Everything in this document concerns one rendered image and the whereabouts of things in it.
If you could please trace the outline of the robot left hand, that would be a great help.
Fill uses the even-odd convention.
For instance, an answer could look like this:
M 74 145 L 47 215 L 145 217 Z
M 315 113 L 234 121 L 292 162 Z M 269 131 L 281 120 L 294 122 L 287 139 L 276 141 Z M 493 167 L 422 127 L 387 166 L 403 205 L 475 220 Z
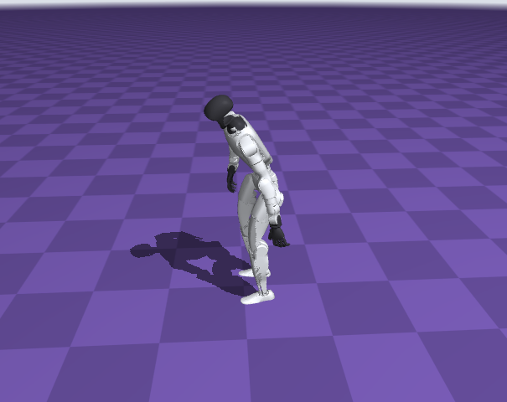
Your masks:
M 270 229 L 270 233 L 268 235 L 268 239 L 272 240 L 273 245 L 278 246 L 278 247 L 289 246 L 290 244 L 288 244 L 286 242 L 286 240 L 284 238 L 285 237 L 284 233 L 283 233 L 282 229 L 280 228 L 280 226 L 282 225 L 280 215 L 277 216 L 277 224 L 270 224 L 269 223 L 269 225 L 270 225 L 271 229 Z

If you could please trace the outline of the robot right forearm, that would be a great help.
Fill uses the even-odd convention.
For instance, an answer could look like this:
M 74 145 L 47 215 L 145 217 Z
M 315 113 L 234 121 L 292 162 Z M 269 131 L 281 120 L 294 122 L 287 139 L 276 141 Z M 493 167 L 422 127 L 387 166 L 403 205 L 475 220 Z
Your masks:
M 232 151 L 232 149 L 230 148 L 230 145 L 229 145 L 229 151 L 230 151 L 230 155 L 229 155 L 229 164 L 228 164 L 228 169 L 229 169 L 229 166 L 230 165 L 233 165 L 235 167 L 235 171 L 237 170 L 237 168 L 239 167 L 239 160 L 240 158 Z

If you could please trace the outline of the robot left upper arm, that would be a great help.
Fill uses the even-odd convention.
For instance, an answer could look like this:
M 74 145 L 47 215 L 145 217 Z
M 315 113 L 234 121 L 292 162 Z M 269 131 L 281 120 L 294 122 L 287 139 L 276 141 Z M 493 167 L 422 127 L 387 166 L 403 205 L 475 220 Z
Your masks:
M 256 186 L 259 188 L 259 183 L 262 179 L 268 179 L 272 184 L 271 175 L 261 158 L 256 142 L 251 140 L 250 136 L 245 136 L 239 140 L 239 143 L 242 155 L 251 165 L 253 172 L 259 175 L 259 178 L 256 180 Z

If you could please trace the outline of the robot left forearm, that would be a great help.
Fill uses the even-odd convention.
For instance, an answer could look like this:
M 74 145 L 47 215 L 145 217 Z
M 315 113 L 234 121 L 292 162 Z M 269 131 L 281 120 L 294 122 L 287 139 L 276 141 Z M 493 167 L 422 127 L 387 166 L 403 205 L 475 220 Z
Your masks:
M 259 188 L 262 191 L 262 198 L 265 201 L 269 223 L 277 224 L 277 216 L 280 215 L 280 208 L 277 205 L 276 191 L 268 179 L 262 179 L 259 183 Z

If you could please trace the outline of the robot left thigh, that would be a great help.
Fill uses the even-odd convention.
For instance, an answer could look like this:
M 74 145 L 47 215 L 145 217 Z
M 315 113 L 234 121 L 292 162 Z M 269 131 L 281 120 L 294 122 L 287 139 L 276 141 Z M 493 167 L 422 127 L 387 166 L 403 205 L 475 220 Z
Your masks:
M 277 205 L 280 208 L 284 200 L 283 194 L 279 191 L 276 185 L 273 184 L 272 186 L 276 191 Z M 269 225 L 268 214 L 266 212 L 266 205 L 264 199 L 262 198 L 261 192 L 253 207 L 253 210 L 251 211 L 251 217 L 248 227 L 249 246 L 253 255 L 254 250 L 258 245 L 265 245 L 268 248 L 266 241 L 261 239 L 262 236 L 265 234 L 268 225 Z

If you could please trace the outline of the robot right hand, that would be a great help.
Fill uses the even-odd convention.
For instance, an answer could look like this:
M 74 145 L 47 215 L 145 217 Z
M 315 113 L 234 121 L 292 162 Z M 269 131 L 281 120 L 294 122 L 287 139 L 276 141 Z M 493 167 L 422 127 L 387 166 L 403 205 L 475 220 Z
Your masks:
M 228 172 L 228 175 L 227 175 L 227 188 L 232 192 L 234 193 L 234 189 L 233 188 L 236 188 L 233 186 L 234 185 L 237 185 L 236 183 L 234 183 L 233 181 L 233 176 L 234 174 L 236 173 L 235 171 L 235 167 L 233 165 L 230 165 L 229 166 L 229 169 L 227 168 L 227 172 Z

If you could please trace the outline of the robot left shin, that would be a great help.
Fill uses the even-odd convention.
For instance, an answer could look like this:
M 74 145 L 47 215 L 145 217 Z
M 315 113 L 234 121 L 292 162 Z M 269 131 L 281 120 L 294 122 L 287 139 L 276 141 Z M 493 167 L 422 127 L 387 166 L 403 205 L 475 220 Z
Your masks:
M 254 255 L 249 250 L 251 268 L 256 279 L 256 284 L 259 289 L 258 293 L 260 296 L 266 295 L 266 275 L 269 274 L 267 252 L 268 248 L 265 245 L 258 245 L 254 250 Z

